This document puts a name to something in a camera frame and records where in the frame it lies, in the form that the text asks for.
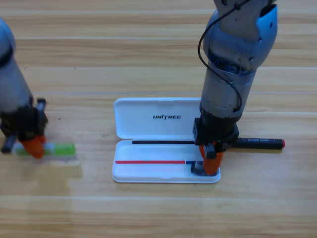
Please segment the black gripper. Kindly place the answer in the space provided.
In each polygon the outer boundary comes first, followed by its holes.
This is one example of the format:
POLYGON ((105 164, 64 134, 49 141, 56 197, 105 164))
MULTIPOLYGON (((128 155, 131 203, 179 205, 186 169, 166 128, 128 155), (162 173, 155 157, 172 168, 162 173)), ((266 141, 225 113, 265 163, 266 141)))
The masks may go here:
POLYGON ((34 158, 44 156, 44 135, 48 123, 45 115, 46 100, 38 98, 36 106, 33 105, 33 98, 26 105, 18 107, 11 113, 1 112, 0 129, 5 135, 1 148, 2 153, 11 153, 16 140, 23 145, 34 158))
POLYGON ((223 152, 236 144, 239 117, 218 118, 201 115, 194 119, 194 144, 199 146, 203 158, 203 168, 208 176, 213 176, 220 168, 223 152))

